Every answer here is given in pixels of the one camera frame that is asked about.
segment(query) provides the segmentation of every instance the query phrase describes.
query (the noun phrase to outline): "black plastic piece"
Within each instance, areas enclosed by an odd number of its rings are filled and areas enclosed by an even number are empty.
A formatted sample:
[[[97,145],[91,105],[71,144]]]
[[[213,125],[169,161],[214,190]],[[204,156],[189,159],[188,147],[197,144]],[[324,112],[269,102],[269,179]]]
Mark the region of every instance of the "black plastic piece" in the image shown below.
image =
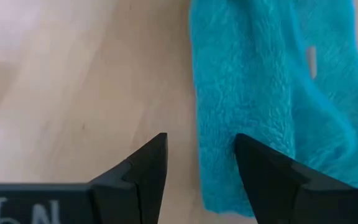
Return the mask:
[[[84,184],[0,184],[0,224],[157,224],[167,134]]]
[[[235,153],[258,224],[358,223],[358,189],[245,134]]]

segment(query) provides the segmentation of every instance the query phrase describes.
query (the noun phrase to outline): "floor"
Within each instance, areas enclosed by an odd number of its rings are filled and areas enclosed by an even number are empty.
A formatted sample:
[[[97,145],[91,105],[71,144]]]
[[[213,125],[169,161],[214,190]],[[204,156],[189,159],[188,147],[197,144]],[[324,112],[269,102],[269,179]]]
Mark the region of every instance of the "floor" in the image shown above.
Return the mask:
[[[202,209],[188,6],[0,0],[0,182],[87,181],[164,131],[160,223],[244,223]]]

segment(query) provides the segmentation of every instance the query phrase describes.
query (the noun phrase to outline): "microfiber towel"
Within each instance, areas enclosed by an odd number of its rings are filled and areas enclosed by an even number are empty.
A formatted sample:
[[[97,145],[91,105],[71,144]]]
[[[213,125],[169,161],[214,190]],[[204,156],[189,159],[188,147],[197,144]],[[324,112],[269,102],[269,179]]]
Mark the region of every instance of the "microfiber towel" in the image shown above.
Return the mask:
[[[208,210],[253,216],[234,155],[237,133],[358,187],[351,0],[193,0],[190,34]],[[314,80],[310,46],[317,50]]]

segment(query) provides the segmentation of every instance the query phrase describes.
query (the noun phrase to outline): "wood grain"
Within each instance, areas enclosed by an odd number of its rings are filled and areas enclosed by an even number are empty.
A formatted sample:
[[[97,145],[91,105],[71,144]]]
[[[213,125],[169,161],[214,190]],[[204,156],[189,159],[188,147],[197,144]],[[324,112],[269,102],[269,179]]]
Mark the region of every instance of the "wood grain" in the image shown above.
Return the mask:
[[[164,131],[160,223],[255,223],[202,208],[188,6],[0,0],[0,182],[87,181]]]

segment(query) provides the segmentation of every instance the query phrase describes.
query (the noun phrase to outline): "black clamp jaw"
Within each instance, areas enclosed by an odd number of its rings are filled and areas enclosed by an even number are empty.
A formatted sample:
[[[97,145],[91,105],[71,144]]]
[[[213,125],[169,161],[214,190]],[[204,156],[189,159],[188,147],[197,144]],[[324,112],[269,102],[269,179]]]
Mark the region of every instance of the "black clamp jaw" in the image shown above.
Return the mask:
[[[258,224],[358,224],[358,189],[245,134],[235,153]]]
[[[84,184],[0,184],[0,224],[156,224],[167,176],[167,134]]]

